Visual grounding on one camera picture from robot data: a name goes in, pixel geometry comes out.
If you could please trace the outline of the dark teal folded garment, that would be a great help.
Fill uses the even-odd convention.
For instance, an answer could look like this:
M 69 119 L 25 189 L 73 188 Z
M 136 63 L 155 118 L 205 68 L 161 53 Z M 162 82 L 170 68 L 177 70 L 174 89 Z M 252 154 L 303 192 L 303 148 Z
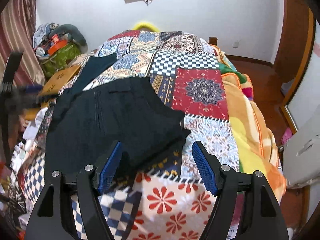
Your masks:
M 66 88 L 63 93 L 68 95 L 80 93 L 91 81 L 110 68 L 116 61 L 116 53 L 104 57 L 90 57 L 75 83 L 71 88 Z

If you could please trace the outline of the striped red curtain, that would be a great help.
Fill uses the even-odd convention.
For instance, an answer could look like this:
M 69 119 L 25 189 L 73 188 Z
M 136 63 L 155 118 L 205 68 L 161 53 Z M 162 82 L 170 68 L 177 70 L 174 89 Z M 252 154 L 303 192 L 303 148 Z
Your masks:
M 36 0 L 9 0 L 1 12 L 1 76 L 11 52 L 23 53 L 14 77 L 17 86 L 44 84 L 45 75 L 33 49 Z

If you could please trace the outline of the orange box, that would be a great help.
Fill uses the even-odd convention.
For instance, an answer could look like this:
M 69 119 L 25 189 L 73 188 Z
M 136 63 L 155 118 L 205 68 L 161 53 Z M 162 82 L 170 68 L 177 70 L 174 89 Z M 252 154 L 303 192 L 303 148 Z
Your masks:
M 57 34 L 52 36 L 53 45 L 48 49 L 48 54 L 52 56 L 59 49 L 67 45 L 67 40 L 61 40 Z

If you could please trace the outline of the wooden door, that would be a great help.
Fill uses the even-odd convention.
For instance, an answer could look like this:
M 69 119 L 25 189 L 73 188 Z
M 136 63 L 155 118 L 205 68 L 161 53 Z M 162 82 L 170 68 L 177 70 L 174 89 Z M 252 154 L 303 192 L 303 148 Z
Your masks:
M 304 74 L 314 41 L 315 18 L 305 0 L 284 0 L 283 27 L 273 69 L 282 82 Z

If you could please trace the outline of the pink croc shoe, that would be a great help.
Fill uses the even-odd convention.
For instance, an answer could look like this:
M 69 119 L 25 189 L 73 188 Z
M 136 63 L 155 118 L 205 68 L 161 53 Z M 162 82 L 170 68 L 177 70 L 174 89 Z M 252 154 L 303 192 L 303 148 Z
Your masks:
M 282 143 L 283 145 L 285 145 L 285 144 L 287 143 L 287 141 L 292 138 L 292 136 L 293 136 L 293 134 L 292 134 L 291 129 L 290 129 L 289 127 L 287 127 L 287 128 L 285 129 L 284 134 L 283 134 L 282 137 L 281 137 L 281 143 Z

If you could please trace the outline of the black pants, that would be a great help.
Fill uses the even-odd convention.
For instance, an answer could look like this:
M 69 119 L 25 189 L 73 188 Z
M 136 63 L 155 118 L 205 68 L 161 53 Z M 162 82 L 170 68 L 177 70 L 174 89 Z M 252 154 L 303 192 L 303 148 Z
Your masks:
M 123 174 L 148 167 L 183 147 L 190 133 L 181 125 L 184 116 L 161 102 L 147 77 L 117 79 L 78 94 L 65 92 L 48 129 L 44 174 L 79 172 L 114 141 L 123 146 Z

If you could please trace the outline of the grey plush toy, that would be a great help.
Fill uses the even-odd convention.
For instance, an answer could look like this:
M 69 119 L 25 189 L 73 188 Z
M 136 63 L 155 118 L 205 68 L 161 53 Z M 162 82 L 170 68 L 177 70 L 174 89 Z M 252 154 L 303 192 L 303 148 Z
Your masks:
M 84 38 L 82 33 L 79 31 L 79 29 L 76 26 L 74 26 L 72 24 L 63 24 L 63 25 L 57 26 L 54 30 L 52 30 L 48 34 L 48 38 L 52 39 L 52 37 L 54 35 L 65 35 L 65 34 L 70 34 L 72 40 L 76 44 L 78 44 L 82 47 L 87 46 L 86 39 Z

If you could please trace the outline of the green patterned storage bag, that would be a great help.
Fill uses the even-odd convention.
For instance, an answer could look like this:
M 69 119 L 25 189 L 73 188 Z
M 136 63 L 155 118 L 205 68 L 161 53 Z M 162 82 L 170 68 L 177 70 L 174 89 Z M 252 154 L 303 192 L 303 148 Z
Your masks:
M 81 54 L 77 44 L 69 42 L 63 48 L 56 51 L 47 59 L 39 60 L 46 80 L 49 80 L 56 72 L 67 68 L 67 65 Z

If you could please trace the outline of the orange yellow fleece blanket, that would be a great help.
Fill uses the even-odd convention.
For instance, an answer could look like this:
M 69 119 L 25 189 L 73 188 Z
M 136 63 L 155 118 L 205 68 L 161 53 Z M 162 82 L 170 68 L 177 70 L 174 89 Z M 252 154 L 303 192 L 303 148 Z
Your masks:
M 278 201 L 286 192 L 286 179 L 280 167 L 276 140 L 253 101 L 252 82 L 247 74 L 232 67 L 225 53 L 212 45 L 220 67 L 226 91 L 231 129 L 238 146 L 240 171 L 252 174 L 260 170 L 265 175 Z

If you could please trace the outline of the yellow object behind bed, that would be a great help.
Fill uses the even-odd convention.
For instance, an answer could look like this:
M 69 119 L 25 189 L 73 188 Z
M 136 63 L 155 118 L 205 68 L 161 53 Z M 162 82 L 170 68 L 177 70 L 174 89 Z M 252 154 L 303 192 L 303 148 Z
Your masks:
M 131 30 L 147 30 L 147 31 L 151 31 L 151 32 L 157 32 L 159 33 L 160 30 L 152 23 L 150 22 L 145 22 L 145 21 L 141 21 L 136 23 Z

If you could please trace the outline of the patchwork patterned bedsheet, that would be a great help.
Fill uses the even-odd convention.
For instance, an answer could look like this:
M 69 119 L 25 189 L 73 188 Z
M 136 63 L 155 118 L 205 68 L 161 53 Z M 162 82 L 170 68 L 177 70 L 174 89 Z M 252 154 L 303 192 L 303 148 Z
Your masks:
M 217 49 L 182 31 L 128 31 L 110 38 L 96 57 L 117 62 L 84 87 L 127 77 L 148 77 L 167 107 L 184 111 L 190 131 L 184 146 L 143 172 L 119 177 L 100 198 L 115 239 L 199 239 L 215 204 L 191 155 L 194 141 L 239 169 Z

